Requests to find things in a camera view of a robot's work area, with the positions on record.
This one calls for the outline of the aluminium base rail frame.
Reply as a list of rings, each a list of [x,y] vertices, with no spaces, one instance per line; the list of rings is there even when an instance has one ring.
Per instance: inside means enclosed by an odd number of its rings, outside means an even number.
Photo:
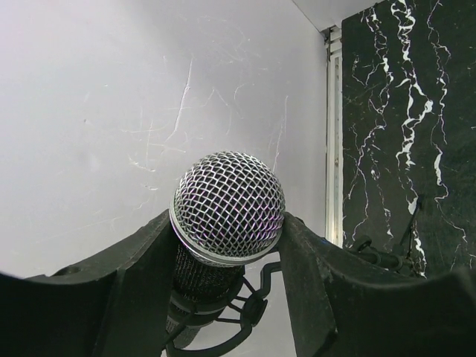
[[[341,247],[343,234],[342,42],[341,29],[324,31],[327,50],[326,238]]]

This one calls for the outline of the silver-headed black microphone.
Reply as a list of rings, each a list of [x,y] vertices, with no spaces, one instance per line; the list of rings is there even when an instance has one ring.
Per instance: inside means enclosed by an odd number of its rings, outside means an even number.
[[[243,152],[206,155],[181,177],[169,208],[178,250],[167,355],[193,356],[199,331],[236,309],[245,268],[276,250],[285,210],[274,172]]]

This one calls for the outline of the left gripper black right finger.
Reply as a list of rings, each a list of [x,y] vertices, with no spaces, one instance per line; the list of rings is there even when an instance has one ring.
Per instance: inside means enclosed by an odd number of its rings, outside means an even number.
[[[286,214],[279,241],[298,356],[473,356],[475,271],[405,277]]]

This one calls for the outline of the black shock-mount tripod stand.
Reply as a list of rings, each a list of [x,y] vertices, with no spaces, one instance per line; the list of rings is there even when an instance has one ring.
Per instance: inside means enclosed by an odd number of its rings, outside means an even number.
[[[395,254],[387,254],[370,248],[369,242],[364,242],[359,248],[346,250],[384,270],[400,274],[400,270],[409,266],[409,262]],[[243,299],[243,305],[239,308],[240,317],[237,323],[239,332],[226,342],[203,350],[194,350],[194,356],[223,356],[239,346],[250,334],[252,329],[260,322],[267,307],[267,295],[271,290],[271,275],[276,271],[282,271],[281,261],[265,265],[261,271],[261,285],[259,289],[252,289],[248,297]]]

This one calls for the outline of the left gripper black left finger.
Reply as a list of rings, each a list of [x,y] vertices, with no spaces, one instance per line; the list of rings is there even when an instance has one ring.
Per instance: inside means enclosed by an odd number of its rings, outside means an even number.
[[[159,356],[175,266],[168,212],[51,276],[1,276],[3,356]]]

